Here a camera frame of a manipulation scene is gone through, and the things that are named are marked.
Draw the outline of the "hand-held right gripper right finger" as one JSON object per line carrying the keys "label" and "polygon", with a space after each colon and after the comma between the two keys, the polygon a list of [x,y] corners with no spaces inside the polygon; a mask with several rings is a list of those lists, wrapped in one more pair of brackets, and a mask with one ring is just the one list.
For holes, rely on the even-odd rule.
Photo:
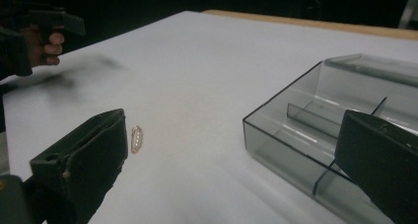
{"label": "hand-held right gripper right finger", "polygon": [[384,119],[347,111],[335,163],[395,224],[418,224],[418,136]]}

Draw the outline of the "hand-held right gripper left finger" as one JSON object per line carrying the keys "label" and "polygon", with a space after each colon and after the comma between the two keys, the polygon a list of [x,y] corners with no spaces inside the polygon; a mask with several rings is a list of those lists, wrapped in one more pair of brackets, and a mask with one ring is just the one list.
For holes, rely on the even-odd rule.
{"label": "hand-held right gripper left finger", "polygon": [[124,110],[89,118],[31,159],[36,214],[47,224],[87,224],[127,154]]}

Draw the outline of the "small gold pearl hair clip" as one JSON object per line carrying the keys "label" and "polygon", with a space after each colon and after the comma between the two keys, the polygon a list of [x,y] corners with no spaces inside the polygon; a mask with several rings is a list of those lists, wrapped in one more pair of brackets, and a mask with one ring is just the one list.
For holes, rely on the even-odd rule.
{"label": "small gold pearl hair clip", "polygon": [[143,131],[138,125],[134,126],[131,130],[131,152],[137,153],[142,147]]}

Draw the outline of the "clear grey divided organizer box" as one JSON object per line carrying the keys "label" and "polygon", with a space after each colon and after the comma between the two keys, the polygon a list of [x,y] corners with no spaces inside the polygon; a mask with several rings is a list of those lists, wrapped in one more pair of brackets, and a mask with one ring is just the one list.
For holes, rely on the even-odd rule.
{"label": "clear grey divided organizer box", "polygon": [[418,63],[328,58],[244,118],[246,151],[349,224],[395,224],[335,163],[343,116],[362,112],[418,136]]}

